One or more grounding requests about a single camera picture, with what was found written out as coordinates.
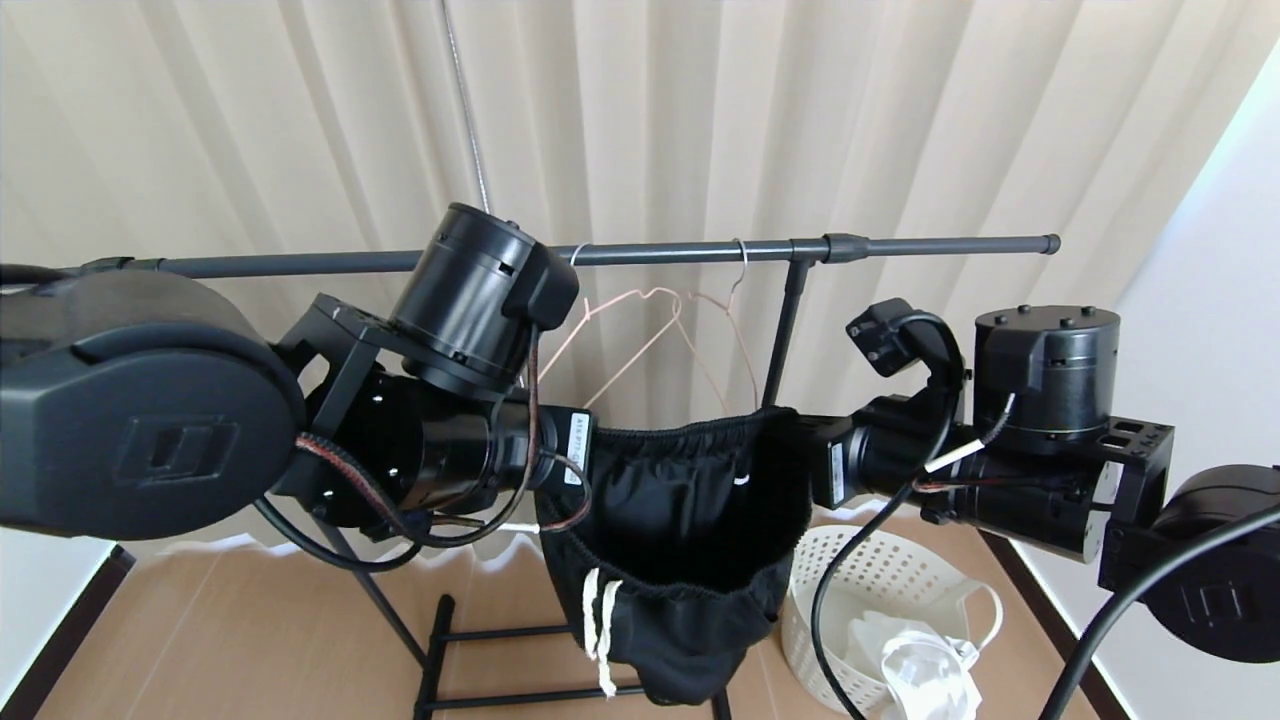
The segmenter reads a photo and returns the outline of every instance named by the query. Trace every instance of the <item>curtain fold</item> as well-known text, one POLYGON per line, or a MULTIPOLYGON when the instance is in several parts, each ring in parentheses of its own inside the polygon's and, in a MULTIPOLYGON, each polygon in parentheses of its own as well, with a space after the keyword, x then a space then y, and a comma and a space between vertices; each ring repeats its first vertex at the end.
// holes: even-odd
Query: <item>curtain fold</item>
MULTIPOLYGON (((874 300, 942 314, 966 350, 989 309, 1114 302, 1280 36, 1280 4, 1249 0, 448 12, 447 23, 440 0, 4 4, 5 261, 422 247, 449 201, 481 204, 472 132, 492 210, 553 245, 1061 233, 1053 258, 815 268, 780 400, 845 414, 920 379, 881 380, 844 336, 874 300)), ((740 273, 580 275, 596 302, 655 286, 726 301, 740 273)), ((785 274, 753 264, 735 297, 759 386, 785 274)), ((387 313, 403 281, 212 284, 275 337, 316 292, 387 313)), ((620 304, 548 373, 544 397, 585 401, 669 318, 660 295, 620 304)), ((707 375, 732 413, 751 409, 753 373, 723 313, 686 296, 682 322, 705 370, 669 331, 595 406, 605 423, 721 415, 707 375)))

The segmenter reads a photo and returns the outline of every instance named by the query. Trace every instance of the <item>clothes hanger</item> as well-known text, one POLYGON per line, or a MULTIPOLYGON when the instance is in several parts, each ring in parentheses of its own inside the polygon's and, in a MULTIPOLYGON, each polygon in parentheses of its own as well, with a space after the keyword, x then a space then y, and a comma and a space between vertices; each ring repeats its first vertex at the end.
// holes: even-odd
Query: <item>clothes hanger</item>
POLYGON ((737 279, 733 281, 733 286, 728 288, 728 301, 721 302, 719 300, 701 292, 690 292, 689 299, 695 301, 705 300, 719 307, 724 313, 724 316, 728 318, 728 324, 733 328, 733 337, 737 338, 737 350, 742 354, 742 361, 746 363, 746 374, 751 379, 751 397, 754 400, 751 410, 759 410, 760 386, 755 380, 755 368, 751 365, 751 356, 746 351, 746 341, 742 340, 742 331, 737 327, 737 320, 733 318, 733 297, 737 293, 737 286, 742 284, 742 281, 746 279, 746 268, 751 260, 746 254, 746 243, 742 242, 741 238, 736 237, 733 238, 733 242, 736 242, 739 249, 742 251, 742 272, 739 273, 737 279))
MULTIPOLYGON (((573 263, 577 260, 577 254, 581 252, 582 249, 586 247, 590 243, 582 243, 579 245, 576 249, 573 249, 573 254, 570 255, 568 259, 570 266, 573 266, 573 263)), ((684 301, 681 300, 678 292, 668 287, 654 287, 646 292, 640 290, 630 290, 627 292, 618 295, 617 297, 613 297, 612 300, 598 307, 591 307, 591 301, 584 297, 582 307, 585 309, 585 313, 582 314, 582 318, 577 322, 577 325, 573 327, 573 329, 568 333, 568 336, 564 338, 561 346, 556 350, 556 354, 552 355, 550 360, 548 360, 547 364, 543 366, 543 369, 538 373, 539 382, 547 375, 547 372, 552 369, 556 361, 559 360, 561 355, 563 355, 563 352, 568 348, 570 343, 573 342, 573 338, 577 337, 577 333, 581 332, 582 328, 585 328, 586 324, 590 323, 593 318, 595 318, 600 313, 608 310, 609 307, 613 307, 614 305, 628 297, 639 297, 640 300, 649 300, 650 297, 653 297, 659 292, 663 295, 668 295, 672 299, 671 320, 668 320, 667 324, 659 328, 658 332, 654 333, 653 337, 650 337, 649 341, 645 342, 640 347, 640 350, 636 351, 636 354, 632 355, 631 359, 622 365, 622 368, 620 368, 616 373, 613 373, 613 375, 604 383, 604 387, 596 391, 596 393, 593 395, 591 398, 582 405, 582 409, 589 410, 591 405, 594 405, 595 401, 599 400, 609 389, 609 387, 612 387, 613 383, 617 382, 620 377, 622 377, 623 373, 626 373, 632 365, 635 365, 635 363, 640 360, 640 357, 650 347, 653 347, 653 345, 658 342, 658 340, 662 338, 663 334, 667 333, 667 331, 675 327, 680 332, 680 336, 684 338, 685 345, 689 347, 689 351, 694 354, 694 361, 698 364, 699 369, 701 369, 703 374, 707 377, 707 382, 712 384, 712 389, 716 392, 716 398, 719 401, 721 409, 724 411, 726 415, 728 415, 728 402, 724 401, 724 393, 721 391, 719 384, 716 382, 716 378, 707 368, 707 363, 703 361, 703 357, 698 352, 698 347, 694 345, 694 341, 689 337, 689 331, 685 329, 685 324, 680 320, 681 313, 684 313, 684 301)))

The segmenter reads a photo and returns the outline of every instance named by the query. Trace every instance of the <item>wooden floor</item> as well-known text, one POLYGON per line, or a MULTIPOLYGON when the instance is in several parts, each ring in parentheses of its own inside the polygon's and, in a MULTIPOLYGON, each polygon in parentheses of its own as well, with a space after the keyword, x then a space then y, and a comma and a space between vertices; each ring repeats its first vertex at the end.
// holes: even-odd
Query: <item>wooden floor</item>
MULTIPOLYGON (((890 532, 943 555, 1005 601, 1005 626, 975 678, 979 717, 1034 717, 1061 660, 974 530, 891 520, 890 532)), ((563 623, 540 555, 521 538, 493 561, 468 550, 419 560, 380 579, 419 638, 436 601, 458 601, 454 629, 563 623)), ((972 609, 975 628, 989 607, 972 609)), ((634 678, 622 666, 614 679, 634 678)), ((133 570, 45 703, 38 720, 408 720, 420 673, 347 574, 298 552, 260 546, 184 550, 133 570)), ((594 687, 594 664, 567 635, 452 646, 442 697, 594 687)), ((730 684, 733 717, 837 717, 792 678, 774 635, 730 684)), ((644 697, 451 710, 436 720, 701 719, 704 707, 657 707, 644 697)), ((1096 719, 1076 692, 1070 720, 1096 719)))

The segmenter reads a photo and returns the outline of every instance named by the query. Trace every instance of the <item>clothes rack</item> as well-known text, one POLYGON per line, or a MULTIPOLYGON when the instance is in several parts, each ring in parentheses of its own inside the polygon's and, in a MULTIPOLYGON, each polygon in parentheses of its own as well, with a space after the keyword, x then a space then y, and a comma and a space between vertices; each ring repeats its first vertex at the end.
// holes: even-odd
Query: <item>clothes rack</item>
MULTIPOLYGON (((890 258, 908 255, 989 255, 989 254, 1042 254, 1057 252, 1061 241, 1056 234, 1016 236, 1016 237, 950 237, 913 240, 873 240, 861 236, 831 233, 820 238, 806 240, 767 240, 748 242, 669 242, 635 245, 586 245, 561 246, 553 250, 562 258, 573 255, 575 266, 612 265, 663 265, 663 264, 701 264, 736 263, 744 259, 750 263, 787 263, 787 278, 783 287, 782 305, 778 310, 777 331, 769 359, 769 370, 764 383, 764 405, 777 402, 782 370, 786 365, 791 334, 795 329, 800 300, 804 295, 809 270, 817 264, 835 265, 863 260, 865 258, 890 258)), ((375 252, 311 252, 292 255, 247 255, 223 258, 191 259, 136 259, 106 258, 74 268, 72 272, 99 269, 146 269, 164 270, 197 279, 236 278, 236 277, 276 277, 276 275, 321 275, 356 273, 407 273, 417 264, 421 251, 375 251, 375 252)), ((333 548, 347 557, 356 553, 338 528, 317 520, 320 530, 333 548)), ((506 705, 525 705, 535 702, 554 702, 579 698, 602 697, 599 688, 550 691, 541 693, 522 693, 471 698, 439 698, 440 673, 444 666, 445 650, 451 643, 502 641, 568 633, 568 625, 548 625, 532 628, 511 628, 499 630, 454 632, 452 629, 456 602, 452 596, 440 597, 436 606, 431 635, 426 650, 419 643, 383 593, 378 583, 367 573, 352 573, 356 580, 378 606, 379 612, 399 637, 408 652, 422 667, 422 682, 413 706, 413 720, 431 720, 436 710, 494 707, 506 705)), ((618 688, 618 694, 641 693, 640 685, 618 688)), ((731 710, 727 692, 722 691, 710 701, 712 716, 716 720, 730 720, 731 710)))

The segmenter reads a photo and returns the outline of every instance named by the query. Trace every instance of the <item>white drawstring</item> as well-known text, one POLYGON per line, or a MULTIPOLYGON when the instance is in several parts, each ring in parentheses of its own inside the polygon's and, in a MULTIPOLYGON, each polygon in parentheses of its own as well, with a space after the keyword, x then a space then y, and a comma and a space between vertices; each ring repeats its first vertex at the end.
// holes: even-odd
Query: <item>white drawstring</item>
POLYGON ((609 648, 613 646, 613 607, 617 605, 622 580, 609 580, 604 584, 604 598, 600 605, 600 634, 595 634, 595 594, 599 592, 600 569, 593 568, 582 583, 582 635, 586 656, 595 661, 598 682, 604 697, 618 694, 609 670, 609 648))

